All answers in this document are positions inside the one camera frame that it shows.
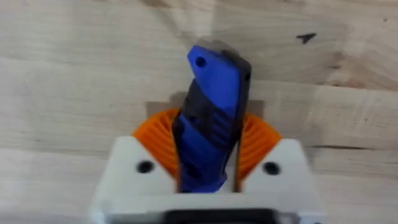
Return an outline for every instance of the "wood grain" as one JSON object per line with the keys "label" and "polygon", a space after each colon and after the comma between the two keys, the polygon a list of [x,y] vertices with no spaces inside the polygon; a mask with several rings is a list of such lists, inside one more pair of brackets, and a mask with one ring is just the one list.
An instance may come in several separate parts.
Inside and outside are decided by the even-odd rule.
{"label": "wood grain", "polygon": [[[397,9],[0,1],[0,220],[84,220],[115,137],[179,106],[192,80],[187,51],[220,40],[253,65],[248,110],[306,147],[330,223],[397,223]],[[296,38],[312,32],[305,45]]]}

